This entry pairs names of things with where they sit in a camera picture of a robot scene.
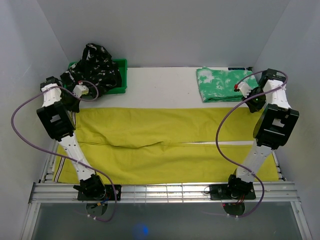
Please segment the yellow trousers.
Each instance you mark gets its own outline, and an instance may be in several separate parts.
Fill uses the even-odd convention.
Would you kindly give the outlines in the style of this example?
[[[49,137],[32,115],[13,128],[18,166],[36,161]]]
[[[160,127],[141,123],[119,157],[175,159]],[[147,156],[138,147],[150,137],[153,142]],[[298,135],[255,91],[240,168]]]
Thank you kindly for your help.
[[[251,150],[246,108],[83,108],[76,138],[105,184],[225,182]]]

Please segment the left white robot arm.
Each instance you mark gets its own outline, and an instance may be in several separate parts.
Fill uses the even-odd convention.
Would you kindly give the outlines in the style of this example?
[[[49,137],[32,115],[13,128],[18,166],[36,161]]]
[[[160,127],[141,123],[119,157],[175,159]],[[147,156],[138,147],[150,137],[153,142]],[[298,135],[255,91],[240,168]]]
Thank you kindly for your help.
[[[51,139],[56,140],[67,156],[77,160],[72,165],[76,171],[79,185],[73,187],[87,198],[101,200],[106,196],[106,187],[95,170],[88,168],[75,134],[75,124],[62,102],[62,90],[59,80],[48,77],[40,84],[43,93],[43,104],[36,110],[42,125]]]

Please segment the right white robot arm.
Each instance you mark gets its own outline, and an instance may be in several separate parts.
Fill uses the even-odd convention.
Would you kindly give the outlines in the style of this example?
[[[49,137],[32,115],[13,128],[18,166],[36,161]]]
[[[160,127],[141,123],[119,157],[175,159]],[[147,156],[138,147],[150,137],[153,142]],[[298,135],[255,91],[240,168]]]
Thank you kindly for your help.
[[[261,73],[258,86],[251,88],[241,81],[234,89],[241,92],[243,101],[251,113],[262,110],[254,130],[252,148],[241,166],[229,176],[226,194],[237,199],[253,191],[254,174],[265,160],[276,149],[284,146],[299,118],[299,112],[288,103],[286,96],[286,80],[275,69],[267,69]]]

